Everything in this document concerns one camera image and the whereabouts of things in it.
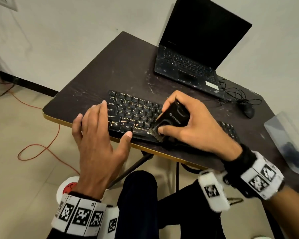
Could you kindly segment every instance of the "hand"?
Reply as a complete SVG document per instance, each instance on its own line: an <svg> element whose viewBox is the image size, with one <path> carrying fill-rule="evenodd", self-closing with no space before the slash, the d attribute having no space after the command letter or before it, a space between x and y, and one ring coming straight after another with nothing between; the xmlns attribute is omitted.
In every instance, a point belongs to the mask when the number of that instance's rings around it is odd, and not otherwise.
<svg viewBox="0 0 299 239"><path fill-rule="evenodd" d="M116 150L110 143L107 104L93 105L73 121L72 135L80 151L80 179L73 191L100 200L128 158L132 132L123 135Z"/></svg>
<svg viewBox="0 0 299 239"><path fill-rule="evenodd" d="M175 99L190 113L187 126L161 126L158 132L175 137L200 150L215 153L223 160L231 161L241 154L241 146L222 130L207 107L199 100L177 90L165 101L162 112L165 112Z"/></svg>

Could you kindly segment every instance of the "laptop keyboard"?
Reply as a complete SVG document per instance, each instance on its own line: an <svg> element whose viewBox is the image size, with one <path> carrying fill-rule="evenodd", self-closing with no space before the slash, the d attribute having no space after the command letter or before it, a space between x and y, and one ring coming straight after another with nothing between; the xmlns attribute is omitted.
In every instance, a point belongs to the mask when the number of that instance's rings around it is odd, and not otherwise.
<svg viewBox="0 0 299 239"><path fill-rule="evenodd" d="M108 92L106 101L110 135L122 137L125 132L132 131L133 139L161 144L149 128L162 112L162 104L113 90ZM233 125L218 123L232 139L240 142Z"/></svg>
<svg viewBox="0 0 299 239"><path fill-rule="evenodd" d="M173 52L166 47L163 47L163 57L167 63L187 69L193 73L203 76L208 82L218 85L211 67L201 65L200 63Z"/></svg>

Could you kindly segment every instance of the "computer mouse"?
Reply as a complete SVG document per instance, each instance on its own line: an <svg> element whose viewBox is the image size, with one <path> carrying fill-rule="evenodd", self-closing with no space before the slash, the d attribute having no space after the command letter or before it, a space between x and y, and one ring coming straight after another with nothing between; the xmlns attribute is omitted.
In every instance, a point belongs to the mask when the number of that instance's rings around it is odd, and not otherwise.
<svg viewBox="0 0 299 239"><path fill-rule="evenodd" d="M252 104L247 102L242 102L242 103L238 103L237 105L246 117L253 118L253 116L255 115L255 109L252 106Z"/></svg>

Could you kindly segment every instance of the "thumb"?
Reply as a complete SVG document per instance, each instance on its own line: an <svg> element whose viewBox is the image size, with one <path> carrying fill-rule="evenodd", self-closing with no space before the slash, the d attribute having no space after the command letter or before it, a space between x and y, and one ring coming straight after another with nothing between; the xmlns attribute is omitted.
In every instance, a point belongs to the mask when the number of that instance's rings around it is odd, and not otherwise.
<svg viewBox="0 0 299 239"><path fill-rule="evenodd" d="M180 132L182 131L182 127L176 127L176 126L160 126L158 128L158 132L161 133L161 134L164 134L166 136L171 136L171 137L174 137L178 140L181 140L180 139Z"/></svg>
<svg viewBox="0 0 299 239"><path fill-rule="evenodd" d="M129 143L131 141L133 134L131 131L126 132L120 139L120 143L115 150L116 156L121 159L127 159L129 153Z"/></svg>

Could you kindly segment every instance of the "power outlet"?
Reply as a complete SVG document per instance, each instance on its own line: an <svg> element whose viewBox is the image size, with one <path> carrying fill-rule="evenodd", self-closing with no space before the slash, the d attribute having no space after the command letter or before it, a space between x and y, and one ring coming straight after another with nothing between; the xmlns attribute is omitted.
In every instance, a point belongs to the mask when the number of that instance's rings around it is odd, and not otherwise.
<svg viewBox="0 0 299 239"><path fill-rule="evenodd" d="M0 0L0 5L7 7L11 10L18 11L16 7L16 2L14 0Z"/></svg>

